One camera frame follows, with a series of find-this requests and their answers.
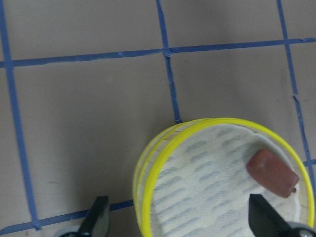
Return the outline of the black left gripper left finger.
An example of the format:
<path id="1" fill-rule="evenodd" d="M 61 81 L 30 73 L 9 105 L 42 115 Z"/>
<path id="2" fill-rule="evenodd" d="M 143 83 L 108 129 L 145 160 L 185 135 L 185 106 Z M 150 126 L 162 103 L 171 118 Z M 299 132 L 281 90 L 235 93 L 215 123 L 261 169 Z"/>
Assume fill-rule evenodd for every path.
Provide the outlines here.
<path id="1" fill-rule="evenodd" d="M 110 229 L 110 205 L 108 196 L 94 201 L 78 230 L 79 237 L 107 237 Z"/>

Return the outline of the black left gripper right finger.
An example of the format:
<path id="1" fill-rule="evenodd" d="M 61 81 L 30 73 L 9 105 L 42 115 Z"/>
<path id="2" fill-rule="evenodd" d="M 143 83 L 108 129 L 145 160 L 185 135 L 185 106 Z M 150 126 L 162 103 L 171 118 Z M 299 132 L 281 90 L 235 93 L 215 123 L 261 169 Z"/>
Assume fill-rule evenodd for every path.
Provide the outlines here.
<path id="1" fill-rule="evenodd" d="M 300 236 L 260 194 L 249 195 L 248 224 L 255 237 Z"/>

